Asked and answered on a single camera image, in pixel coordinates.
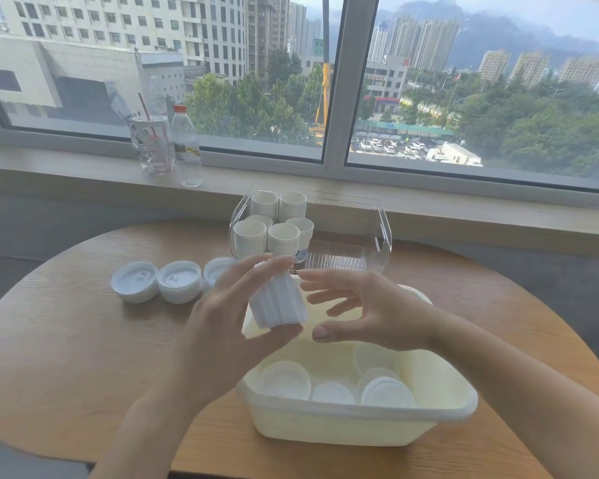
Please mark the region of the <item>person's left hand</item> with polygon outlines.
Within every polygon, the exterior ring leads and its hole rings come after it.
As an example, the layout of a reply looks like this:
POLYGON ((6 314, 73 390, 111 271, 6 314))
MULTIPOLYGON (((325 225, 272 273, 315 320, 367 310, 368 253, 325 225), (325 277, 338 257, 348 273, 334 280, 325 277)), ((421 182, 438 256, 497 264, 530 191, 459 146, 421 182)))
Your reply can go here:
POLYGON ((237 261, 197 302, 176 339, 167 371, 153 387, 204 396, 209 404, 231 391, 256 365, 243 364, 243 322, 251 296, 269 279, 289 270, 293 257, 267 253, 237 261))

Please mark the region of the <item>person's right hand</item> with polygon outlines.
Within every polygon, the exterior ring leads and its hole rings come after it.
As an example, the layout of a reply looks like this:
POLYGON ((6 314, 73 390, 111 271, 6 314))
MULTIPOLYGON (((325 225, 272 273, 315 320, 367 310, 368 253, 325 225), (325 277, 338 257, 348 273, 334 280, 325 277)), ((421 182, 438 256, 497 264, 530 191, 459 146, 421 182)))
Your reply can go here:
POLYGON ((402 289, 381 274, 367 271, 308 269, 299 272, 301 288, 353 290, 361 305, 348 305, 343 299, 327 311, 328 321, 363 320, 366 343, 394 351, 432 349, 452 317, 402 289))

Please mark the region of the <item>white paper cup stack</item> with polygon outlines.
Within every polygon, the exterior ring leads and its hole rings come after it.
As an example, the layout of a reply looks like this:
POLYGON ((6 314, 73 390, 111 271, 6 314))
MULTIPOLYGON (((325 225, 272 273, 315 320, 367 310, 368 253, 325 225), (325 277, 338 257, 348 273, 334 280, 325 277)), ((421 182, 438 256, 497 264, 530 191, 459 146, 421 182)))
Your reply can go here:
POLYGON ((309 314, 300 288, 290 270, 276 274, 251 296, 251 313, 261 330, 308 322, 309 314))

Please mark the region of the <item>person's right forearm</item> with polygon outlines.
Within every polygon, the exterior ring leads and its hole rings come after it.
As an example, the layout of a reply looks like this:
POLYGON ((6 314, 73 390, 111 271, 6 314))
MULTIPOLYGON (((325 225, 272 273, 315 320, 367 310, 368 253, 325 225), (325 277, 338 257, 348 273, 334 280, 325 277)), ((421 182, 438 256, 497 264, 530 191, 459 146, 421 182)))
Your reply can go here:
POLYGON ((429 347, 473 385, 553 479, 599 479, 599 395, 479 326, 427 312, 429 347))

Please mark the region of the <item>person's left forearm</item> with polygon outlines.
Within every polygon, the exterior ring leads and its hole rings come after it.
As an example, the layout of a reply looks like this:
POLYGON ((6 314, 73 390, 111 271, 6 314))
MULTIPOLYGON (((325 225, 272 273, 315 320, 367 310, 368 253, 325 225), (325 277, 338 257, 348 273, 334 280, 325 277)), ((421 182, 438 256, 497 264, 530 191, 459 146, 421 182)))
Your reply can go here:
POLYGON ((88 479, 167 479, 183 438, 209 401, 153 387, 128 410, 88 479))

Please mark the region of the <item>white cup lid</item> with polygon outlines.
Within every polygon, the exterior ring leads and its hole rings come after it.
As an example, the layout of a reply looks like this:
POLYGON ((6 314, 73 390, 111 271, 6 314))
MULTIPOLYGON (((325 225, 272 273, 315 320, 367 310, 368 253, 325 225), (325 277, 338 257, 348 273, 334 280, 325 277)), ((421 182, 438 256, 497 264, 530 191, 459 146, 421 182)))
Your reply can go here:
POLYGON ((362 390, 360 404, 370 407, 410 409, 417 407, 415 395, 400 379, 381 376, 362 390))
POLYGON ((325 381, 316 385, 311 393, 311 400, 319 403, 357 404, 356 395, 351 388, 338 381, 325 381))
POLYGON ((299 363, 283 360, 263 369, 256 381, 256 391, 262 395, 291 400, 309 400, 311 377, 299 363))

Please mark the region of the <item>clear plastic storage container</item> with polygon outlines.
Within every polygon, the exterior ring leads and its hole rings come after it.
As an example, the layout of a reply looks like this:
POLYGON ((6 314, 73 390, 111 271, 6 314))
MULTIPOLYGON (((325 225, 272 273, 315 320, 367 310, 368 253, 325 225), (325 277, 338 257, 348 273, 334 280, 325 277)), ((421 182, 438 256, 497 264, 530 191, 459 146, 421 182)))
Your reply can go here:
POLYGON ((294 266, 303 268, 337 268, 383 273, 390 262, 392 235, 382 203, 376 199, 305 190, 274 184, 252 184, 236 206, 229 223, 229 251, 234 246, 234 224, 255 215, 252 195, 264 191, 278 197, 297 192, 307 197, 305 217, 314 224, 307 246, 306 259, 294 266))

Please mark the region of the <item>stack of white cup lids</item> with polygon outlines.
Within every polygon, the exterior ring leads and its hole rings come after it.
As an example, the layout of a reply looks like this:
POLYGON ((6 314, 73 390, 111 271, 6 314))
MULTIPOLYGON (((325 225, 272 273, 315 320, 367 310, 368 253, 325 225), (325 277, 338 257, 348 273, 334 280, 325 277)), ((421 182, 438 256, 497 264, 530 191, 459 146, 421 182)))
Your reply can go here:
POLYGON ((234 257, 216 257, 204 266, 202 271, 202 292, 212 290, 219 277, 238 260, 234 257))
POLYGON ((158 268, 148 261, 135 261, 122 265, 110 280, 112 290, 122 302, 141 304, 156 297, 160 292, 157 276, 158 268))
POLYGON ((201 295, 202 269, 197 263, 189 260, 171 262, 160 269, 157 283, 160 294, 166 302, 182 305, 201 295))

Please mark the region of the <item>cream plastic bin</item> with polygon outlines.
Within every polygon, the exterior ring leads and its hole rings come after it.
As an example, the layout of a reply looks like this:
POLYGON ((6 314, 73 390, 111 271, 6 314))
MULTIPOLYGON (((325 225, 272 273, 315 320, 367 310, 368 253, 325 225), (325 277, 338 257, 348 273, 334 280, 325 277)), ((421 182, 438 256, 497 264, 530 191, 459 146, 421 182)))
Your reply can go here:
POLYGON ((327 320, 328 303, 311 305, 301 295, 309 320, 289 345, 250 370, 238 385, 252 421, 262 435, 308 443, 355 446, 405 446, 443 422, 464 421, 476 411, 479 398, 471 384, 444 359, 430 351, 392 351, 361 342, 317 344, 313 328, 327 320), (272 363, 299 363, 311 377, 311 392, 325 381, 349 386, 357 404, 342 405, 291 400, 256 391, 259 373, 272 363), (410 409, 360 404, 363 388, 374 378, 400 379, 415 395, 410 409))

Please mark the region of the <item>grey window sill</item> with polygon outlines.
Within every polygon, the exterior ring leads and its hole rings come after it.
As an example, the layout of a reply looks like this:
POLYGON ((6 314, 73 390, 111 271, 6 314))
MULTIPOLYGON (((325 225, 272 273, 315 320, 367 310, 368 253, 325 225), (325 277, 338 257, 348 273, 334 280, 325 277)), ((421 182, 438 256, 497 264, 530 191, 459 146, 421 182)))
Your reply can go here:
POLYGON ((393 237, 599 258, 599 210, 397 186, 207 168, 199 190, 144 177, 139 163, 94 154, 0 146, 0 194, 177 211, 227 221, 254 183, 379 201, 393 237))

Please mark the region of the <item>yellow crane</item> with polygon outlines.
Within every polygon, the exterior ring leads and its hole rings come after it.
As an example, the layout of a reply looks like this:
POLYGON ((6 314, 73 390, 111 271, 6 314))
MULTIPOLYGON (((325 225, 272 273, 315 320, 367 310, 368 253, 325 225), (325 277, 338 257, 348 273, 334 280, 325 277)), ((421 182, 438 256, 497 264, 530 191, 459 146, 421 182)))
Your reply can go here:
POLYGON ((315 121, 310 131, 315 136, 316 144, 324 147, 326 125, 329 115, 331 91, 330 35, 329 35, 329 0, 322 0, 322 83, 320 100, 315 113, 315 121))

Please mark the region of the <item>clear plastic drink cup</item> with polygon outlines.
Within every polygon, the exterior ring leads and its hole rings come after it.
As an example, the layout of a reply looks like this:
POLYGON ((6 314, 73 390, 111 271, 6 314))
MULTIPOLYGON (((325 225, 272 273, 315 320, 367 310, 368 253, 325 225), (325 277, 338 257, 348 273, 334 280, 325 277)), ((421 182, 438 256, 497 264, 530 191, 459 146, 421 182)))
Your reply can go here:
POLYGON ((176 166, 170 123, 165 115, 135 116, 128 120, 131 143, 144 173, 162 176, 176 166))

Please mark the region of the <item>red drinking straw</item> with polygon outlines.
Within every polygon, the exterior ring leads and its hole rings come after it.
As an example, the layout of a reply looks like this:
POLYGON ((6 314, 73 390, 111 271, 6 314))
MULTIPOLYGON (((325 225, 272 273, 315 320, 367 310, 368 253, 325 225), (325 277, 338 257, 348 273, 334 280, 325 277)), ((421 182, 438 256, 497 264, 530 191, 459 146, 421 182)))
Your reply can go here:
POLYGON ((140 91, 138 91, 138 92, 137 92, 137 95, 138 95, 138 98, 139 98, 139 100, 140 100, 140 103, 141 103, 141 105, 142 105, 142 108, 143 108, 143 110, 144 110, 145 118, 146 118, 146 120, 147 120, 147 125, 148 125, 148 127, 150 127, 150 128, 151 128, 151 131, 152 131, 152 137, 153 137, 153 139, 157 139, 157 138, 158 138, 158 135, 157 135, 157 133, 155 132, 155 128, 154 128, 154 126, 153 126, 152 119, 151 119, 151 116, 150 116, 150 114, 149 114, 149 111, 148 111, 147 105, 146 105, 146 104, 145 104, 145 102, 144 102, 143 95, 142 95, 142 93, 141 93, 140 91))

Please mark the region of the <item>clear plastic bag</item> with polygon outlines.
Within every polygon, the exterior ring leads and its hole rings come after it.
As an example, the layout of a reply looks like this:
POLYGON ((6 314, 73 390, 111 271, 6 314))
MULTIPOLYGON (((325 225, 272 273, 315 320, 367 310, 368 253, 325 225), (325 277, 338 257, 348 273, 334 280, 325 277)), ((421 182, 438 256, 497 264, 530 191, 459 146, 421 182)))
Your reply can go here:
POLYGON ((127 126, 129 126, 132 118, 135 116, 134 112, 129 109, 123 96, 113 82, 104 82, 104 87, 106 89, 109 107, 127 126))

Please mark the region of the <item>grey window frame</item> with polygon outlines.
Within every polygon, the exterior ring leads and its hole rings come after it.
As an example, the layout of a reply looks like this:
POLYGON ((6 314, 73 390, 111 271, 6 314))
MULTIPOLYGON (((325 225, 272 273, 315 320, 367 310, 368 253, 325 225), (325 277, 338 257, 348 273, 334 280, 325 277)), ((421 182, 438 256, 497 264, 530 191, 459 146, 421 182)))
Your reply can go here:
POLYGON ((111 81, 205 165, 599 195, 599 0, 329 0, 329 35, 322 148, 322 0, 0 0, 0 144, 136 153, 111 81))

